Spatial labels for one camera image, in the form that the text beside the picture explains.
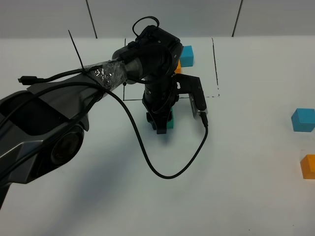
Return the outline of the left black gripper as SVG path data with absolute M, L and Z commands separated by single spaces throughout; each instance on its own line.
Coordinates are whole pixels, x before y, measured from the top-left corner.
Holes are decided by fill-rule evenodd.
M 145 84 L 142 99 L 147 109 L 147 122 L 151 124 L 153 130 L 157 131 L 157 134 L 166 134 L 168 129 L 173 128 L 173 112 L 171 108 L 178 98 L 175 95 L 175 75 L 162 77 L 148 75 L 144 78 L 144 81 L 150 82 Z

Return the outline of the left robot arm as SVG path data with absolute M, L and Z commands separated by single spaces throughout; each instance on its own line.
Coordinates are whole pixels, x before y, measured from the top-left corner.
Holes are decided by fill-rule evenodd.
M 23 76 L 26 90 L 0 101 L 0 198 L 69 162 L 89 129 L 92 106 L 123 83 L 162 85 L 182 53 L 179 38 L 147 26 L 110 61 L 43 79 Z

